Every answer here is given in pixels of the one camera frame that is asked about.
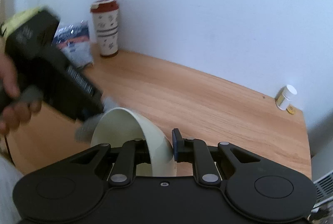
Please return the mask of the small yellow round object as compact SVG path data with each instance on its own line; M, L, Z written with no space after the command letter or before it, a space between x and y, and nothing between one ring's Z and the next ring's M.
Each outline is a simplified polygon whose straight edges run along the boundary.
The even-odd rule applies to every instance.
M296 113L295 107L293 107L292 105L288 105L286 111L291 115L295 115Z

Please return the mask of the pale yellow bowl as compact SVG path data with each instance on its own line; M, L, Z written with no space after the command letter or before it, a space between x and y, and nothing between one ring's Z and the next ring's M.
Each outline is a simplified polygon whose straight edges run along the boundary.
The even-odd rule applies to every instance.
M138 176L173 177L177 175L173 148L160 128L138 113L117 107L104 114L97 124L90 146L108 143L121 147L130 140L144 140L150 156L149 164L137 166Z

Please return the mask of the grey and pink cloth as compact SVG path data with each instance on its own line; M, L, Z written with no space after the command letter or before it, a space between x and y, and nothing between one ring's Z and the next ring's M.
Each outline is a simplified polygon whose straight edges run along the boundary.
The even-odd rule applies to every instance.
M103 112L84 121L82 126L75 131L75 141L89 144L93 138L95 129L103 116L111 109L119 107L119 104L111 97L103 98L102 104Z

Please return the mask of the white radiator heater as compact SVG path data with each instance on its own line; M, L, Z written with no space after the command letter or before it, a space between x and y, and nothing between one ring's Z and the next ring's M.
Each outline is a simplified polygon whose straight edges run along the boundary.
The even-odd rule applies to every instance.
M333 179L332 171L328 172L326 175L315 180L314 182L317 191L317 200L314 207L320 206L325 202L332 200L333 193Z

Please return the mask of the blue printed plastic pouch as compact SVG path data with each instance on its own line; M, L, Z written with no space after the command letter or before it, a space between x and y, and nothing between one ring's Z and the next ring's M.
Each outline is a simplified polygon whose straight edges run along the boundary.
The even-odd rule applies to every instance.
M77 68L94 64L87 21L82 20L73 24L60 22L52 45L60 49Z

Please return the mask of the white small pill bottle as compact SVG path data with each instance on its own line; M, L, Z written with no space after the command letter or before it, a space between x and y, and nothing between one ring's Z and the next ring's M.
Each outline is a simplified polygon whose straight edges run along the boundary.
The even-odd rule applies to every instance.
M294 86L287 84L278 93L275 104L280 110L286 110L293 98L297 95L297 90Z

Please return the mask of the red lid patterned tumbler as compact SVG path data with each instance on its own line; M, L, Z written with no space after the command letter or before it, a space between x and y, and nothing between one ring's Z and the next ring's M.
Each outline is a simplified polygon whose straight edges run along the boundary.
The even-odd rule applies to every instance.
M117 1L95 1L90 6L90 12L101 57L115 56L119 51L117 42L119 5Z

